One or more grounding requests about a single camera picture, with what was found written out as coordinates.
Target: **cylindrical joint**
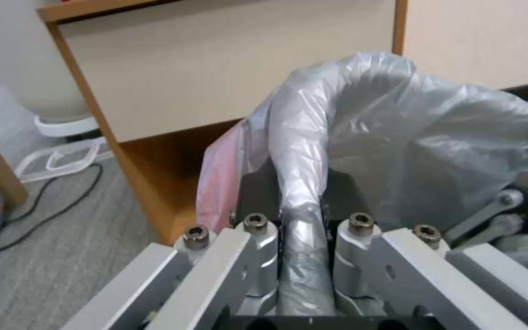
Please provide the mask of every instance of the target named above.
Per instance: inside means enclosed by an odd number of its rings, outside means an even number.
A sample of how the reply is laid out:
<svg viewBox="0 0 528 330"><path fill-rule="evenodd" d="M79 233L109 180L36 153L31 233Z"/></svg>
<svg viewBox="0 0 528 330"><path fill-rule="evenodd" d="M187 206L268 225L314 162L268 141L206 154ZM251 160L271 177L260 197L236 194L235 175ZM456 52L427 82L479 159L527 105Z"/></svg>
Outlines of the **cylindrical joint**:
<svg viewBox="0 0 528 330"><path fill-rule="evenodd" d="M440 247L441 233L432 225L418 224L413 228L412 232L431 248L438 249Z"/></svg>
<svg viewBox="0 0 528 330"><path fill-rule="evenodd" d="M262 213L250 213L243 218L243 229L252 235L266 233L268 218Z"/></svg>
<svg viewBox="0 0 528 330"><path fill-rule="evenodd" d="M354 235L368 236L372 234L374 220L367 213L356 212L350 215L348 229Z"/></svg>
<svg viewBox="0 0 528 330"><path fill-rule="evenodd" d="M194 225L185 230L182 240L188 249L206 248L209 245L209 230L203 225Z"/></svg>

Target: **metal linkage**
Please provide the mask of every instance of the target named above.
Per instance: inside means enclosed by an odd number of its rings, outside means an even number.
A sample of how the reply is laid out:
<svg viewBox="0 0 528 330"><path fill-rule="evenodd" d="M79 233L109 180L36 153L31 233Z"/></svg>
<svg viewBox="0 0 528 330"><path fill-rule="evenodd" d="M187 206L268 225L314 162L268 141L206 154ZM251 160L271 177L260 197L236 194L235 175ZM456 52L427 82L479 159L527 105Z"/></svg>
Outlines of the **metal linkage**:
<svg viewBox="0 0 528 330"><path fill-rule="evenodd" d="M528 269L489 244L456 249L446 259L528 324Z"/></svg>
<svg viewBox="0 0 528 330"><path fill-rule="evenodd" d="M484 223L486 220L508 209L514 209L523 202L523 194L519 190L505 189L496 195L495 199L486 207L476 212L474 215L447 230L444 235L445 240L451 246L455 246L457 240L468 232Z"/></svg>
<svg viewBox="0 0 528 330"><path fill-rule="evenodd" d="M276 291L278 283L278 230L262 213L250 213L235 228L249 232L256 241L254 258L260 267L247 292L248 297L264 297Z"/></svg>
<svg viewBox="0 0 528 330"><path fill-rule="evenodd" d="M387 316L379 297L352 298L335 290L335 307L349 316Z"/></svg>
<svg viewBox="0 0 528 330"><path fill-rule="evenodd" d="M444 251L427 246L408 229L373 236L369 244L360 236L340 236L337 246L341 256L361 270L370 293L397 314L431 313L451 330L528 329L447 263L441 257Z"/></svg>
<svg viewBox="0 0 528 330"><path fill-rule="evenodd" d="M270 313L278 299L278 290L262 297L245 297L239 311L235 315L264 315Z"/></svg>
<svg viewBox="0 0 528 330"><path fill-rule="evenodd" d="M207 227L193 225L176 239L174 248L186 253L191 265L196 265L216 238L217 234Z"/></svg>
<svg viewBox="0 0 528 330"><path fill-rule="evenodd" d="M463 242L460 247L465 248L478 244L488 243L500 237L514 235L523 227L524 220L517 214L501 214L490 220L488 228L476 236Z"/></svg>
<svg viewBox="0 0 528 330"><path fill-rule="evenodd" d="M184 254L150 244L62 329L136 329L168 299L190 269Z"/></svg>
<svg viewBox="0 0 528 330"><path fill-rule="evenodd" d="M380 228L374 225L374 220L366 213L354 213L350 219L339 224L333 259L333 287L339 294L350 298L370 295L368 280L351 260L358 249L369 248L372 238L381 233Z"/></svg>
<svg viewBox="0 0 528 330"><path fill-rule="evenodd" d="M211 329L234 314L258 272L255 239L225 228L159 310L148 330Z"/></svg>

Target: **beige wall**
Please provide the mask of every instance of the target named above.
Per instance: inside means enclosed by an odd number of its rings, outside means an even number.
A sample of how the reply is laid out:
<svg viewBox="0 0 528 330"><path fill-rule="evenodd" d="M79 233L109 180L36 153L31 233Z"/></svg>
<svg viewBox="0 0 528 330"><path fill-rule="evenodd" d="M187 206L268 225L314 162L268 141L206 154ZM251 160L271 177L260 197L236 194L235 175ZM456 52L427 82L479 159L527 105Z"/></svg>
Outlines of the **beige wall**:
<svg viewBox="0 0 528 330"><path fill-rule="evenodd" d="M394 0L186 0L61 26L120 142L249 115L298 67L390 51Z"/></svg>
<svg viewBox="0 0 528 330"><path fill-rule="evenodd" d="M527 84L528 0L410 0L404 55L450 81Z"/></svg>

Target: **wooden desk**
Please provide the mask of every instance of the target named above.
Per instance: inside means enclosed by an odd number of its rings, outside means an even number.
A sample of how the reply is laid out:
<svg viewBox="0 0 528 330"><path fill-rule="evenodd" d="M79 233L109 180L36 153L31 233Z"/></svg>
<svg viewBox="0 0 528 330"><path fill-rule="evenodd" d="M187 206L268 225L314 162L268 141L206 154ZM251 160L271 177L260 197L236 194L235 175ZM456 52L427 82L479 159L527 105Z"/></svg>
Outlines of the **wooden desk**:
<svg viewBox="0 0 528 330"><path fill-rule="evenodd" d="M74 0L40 9L162 242L205 148L298 67L402 51L405 0Z"/></svg>

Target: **wooden shelf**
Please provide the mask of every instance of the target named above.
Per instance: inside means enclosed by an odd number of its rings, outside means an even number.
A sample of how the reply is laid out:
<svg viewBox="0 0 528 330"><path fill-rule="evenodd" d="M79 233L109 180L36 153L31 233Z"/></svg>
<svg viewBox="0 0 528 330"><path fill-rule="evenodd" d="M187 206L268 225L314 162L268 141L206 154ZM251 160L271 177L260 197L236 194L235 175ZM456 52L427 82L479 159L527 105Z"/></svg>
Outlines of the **wooden shelf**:
<svg viewBox="0 0 528 330"><path fill-rule="evenodd" d="M38 15L44 23L67 23L129 11L147 6L155 6L175 0L71 0L38 8Z"/></svg>

